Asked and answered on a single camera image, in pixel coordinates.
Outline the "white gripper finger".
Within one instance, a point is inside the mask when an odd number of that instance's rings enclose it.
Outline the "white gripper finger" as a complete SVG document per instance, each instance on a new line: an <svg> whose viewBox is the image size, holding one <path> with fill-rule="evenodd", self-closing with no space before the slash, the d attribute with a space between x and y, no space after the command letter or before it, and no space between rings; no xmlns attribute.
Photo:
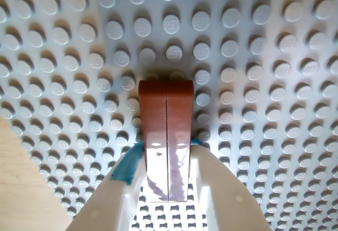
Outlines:
<svg viewBox="0 0 338 231"><path fill-rule="evenodd" d="M201 145L190 148L190 181L208 230L271 230L246 186Z"/></svg>

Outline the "white blue-tipped gripper finger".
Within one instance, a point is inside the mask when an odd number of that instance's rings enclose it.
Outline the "white blue-tipped gripper finger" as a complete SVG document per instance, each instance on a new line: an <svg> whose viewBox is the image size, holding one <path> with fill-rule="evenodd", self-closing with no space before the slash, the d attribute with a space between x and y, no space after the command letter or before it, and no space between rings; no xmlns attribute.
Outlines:
<svg viewBox="0 0 338 231"><path fill-rule="evenodd" d="M144 154L142 142L123 154L67 230L129 230L146 178Z"/></svg>

